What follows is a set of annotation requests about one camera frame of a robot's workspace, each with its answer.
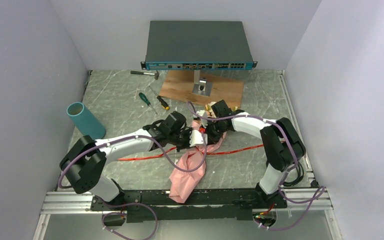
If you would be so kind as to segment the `red ribbon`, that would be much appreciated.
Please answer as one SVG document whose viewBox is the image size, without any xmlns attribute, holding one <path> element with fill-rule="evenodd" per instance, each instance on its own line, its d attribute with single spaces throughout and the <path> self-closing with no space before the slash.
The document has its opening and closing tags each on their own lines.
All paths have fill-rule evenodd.
<svg viewBox="0 0 384 240">
<path fill-rule="evenodd" d="M 248 146 L 248 147 L 244 147 L 244 148 L 240 148 L 240 149 L 236 149 L 236 150 L 231 150 L 231 151 L 209 152 L 209 153 L 207 153 L 207 155 L 209 155 L 209 156 L 231 155 L 231 154 L 236 154 L 236 153 L 239 153 L 239 152 L 253 150 L 253 149 L 262 148 L 262 147 L 264 147 L 264 145 L 263 144 L 259 144 L 259 145 Z M 158 159 L 158 158 L 162 158 L 164 156 L 165 155 L 163 153 L 160 153 L 158 155 L 145 156 L 145 157 L 119 158 L 118 161 L 121 161 L 121 162 L 143 161 L 143 160 Z"/>
</svg>

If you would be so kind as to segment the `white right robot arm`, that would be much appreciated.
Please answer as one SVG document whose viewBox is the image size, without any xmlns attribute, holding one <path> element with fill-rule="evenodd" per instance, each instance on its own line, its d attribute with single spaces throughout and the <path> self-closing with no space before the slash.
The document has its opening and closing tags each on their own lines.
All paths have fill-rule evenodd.
<svg viewBox="0 0 384 240">
<path fill-rule="evenodd" d="M 297 166 L 306 148 L 290 119 L 269 120 L 241 109 L 233 111 L 224 100 L 211 106 L 215 117 L 207 120 L 206 133 L 217 142 L 227 131 L 245 133 L 262 140 L 266 156 L 266 171 L 256 185 L 255 200 L 267 208 L 275 201 L 287 171 Z"/>
</svg>

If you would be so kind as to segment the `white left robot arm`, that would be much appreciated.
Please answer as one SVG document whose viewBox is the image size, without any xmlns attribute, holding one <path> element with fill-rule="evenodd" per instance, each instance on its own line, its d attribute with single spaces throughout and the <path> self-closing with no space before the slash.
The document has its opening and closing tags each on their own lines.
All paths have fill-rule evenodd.
<svg viewBox="0 0 384 240">
<path fill-rule="evenodd" d="M 58 187 L 73 189 L 76 194 L 89 192 L 100 197 L 109 209 L 117 210 L 124 203 L 125 193 L 114 180 L 104 176 L 108 164 L 137 153 L 163 150 L 166 145 L 178 151 L 188 149 L 194 134 L 196 131 L 186 125 L 186 117 L 174 111 L 166 119 L 129 134 L 96 140 L 84 135 L 60 162 Z M 63 178 L 68 180 L 67 186 L 62 184 Z"/>
</svg>

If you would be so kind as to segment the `pink flower bouquet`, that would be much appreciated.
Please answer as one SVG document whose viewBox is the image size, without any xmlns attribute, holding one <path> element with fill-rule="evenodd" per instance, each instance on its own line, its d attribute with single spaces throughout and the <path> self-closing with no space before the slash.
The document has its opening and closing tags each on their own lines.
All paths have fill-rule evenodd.
<svg viewBox="0 0 384 240">
<path fill-rule="evenodd" d="M 186 202 L 194 188 L 205 175 L 206 163 L 204 153 L 214 153 L 218 150 L 226 135 L 226 133 L 223 133 L 216 142 L 206 140 L 205 145 L 194 145 L 180 157 L 175 165 L 183 170 L 174 168 L 169 177 L 171 181 L 169 198 L 171 200 L 180 204 Z"/>
</svg>

